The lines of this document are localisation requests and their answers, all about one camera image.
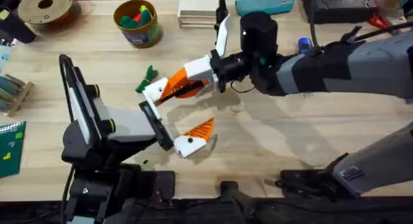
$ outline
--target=spool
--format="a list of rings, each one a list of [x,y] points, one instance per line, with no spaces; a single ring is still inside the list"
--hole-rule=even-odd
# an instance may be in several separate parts
[[[38,32],[66,29],[81,13],[74,0],[22,0],[17,11]]]
[[[152,14],[152,20],[140,28],[123,28],[120,26],[121,18],[127,15],[134,18],[139,13],[139,8],[145,5]],[[157,13],[154,6],[145,0],[130,0],[118,8],[114,13],[116,26],[122,31],[124,37],[137,48],[148,48],[155,45],[162,38],[162,31],[157,22]]]

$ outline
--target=gray panel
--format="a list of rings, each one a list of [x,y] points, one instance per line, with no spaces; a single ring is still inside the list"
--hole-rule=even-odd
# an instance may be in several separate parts
[[[407,50],[413,34],[365,43],[348,57],[351,80],[324,79],[330,92],[366,92],[413,97],[413,80]]]
[[[292,74],[292,67],[297,63],[298,60],[304,58],[304,56],[304,54],[299,54],[296,57],[292,57],[287,62],[285,62],[277,72],[278,82],[286,94],[299,93],[296,81],[294,80],[294,75]]]
[[[413,180],[412,129],[413,123],[345,157],[334,167],[334,177],[357,196]]]

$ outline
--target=wooden block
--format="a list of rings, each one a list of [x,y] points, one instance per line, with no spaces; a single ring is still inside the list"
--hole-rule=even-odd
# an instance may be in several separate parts
[[[22,91],[20,91],[19,95],[17,96],[17,99],[14,101],[13,104],[10,105],[10,110],[5,113],[5,115],[11,117],[15,114],[17,109],[20,107],[21,103],[29,93],[33,83],[32,82],[27,82],[27,84],[24,85]]]
[[[14,82],[15,84],[19,85],[19,87],[23,87],[23,86],[26,85],[25,82],[21,81],[20,79],[14,77],[14,76],[11,76],[11,75],[9,75],[9,74],[5,74],[5,77],[10,78],[10,79],[12,80],[12,82]]]
[[[219,0],[179,0],[180,28],[213,28]]]

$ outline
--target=blue object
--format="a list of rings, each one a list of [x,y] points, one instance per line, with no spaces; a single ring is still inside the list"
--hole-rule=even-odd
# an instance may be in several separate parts
[[[307,52],[308,50],[310,50],[311,48],[313,48],[312,46],[312,42],[309,38],[307,37],[302,37],[301,39],[298,39],[298,49],[299,49],[299,53],[304,53]]]
[[[251,12],[280,14],[291,11],[296,0],[235,0],[236,10],[240,16]]]
[[[412,2],[413,0],[400,0],[405,15],[413,15]]]

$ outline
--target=teal bag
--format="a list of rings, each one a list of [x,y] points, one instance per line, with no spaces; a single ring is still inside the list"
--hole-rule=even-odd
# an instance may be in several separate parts
[[[235,0],[236,10],[240,16],[251,12],[279,14],[291,11],[296,0]]]

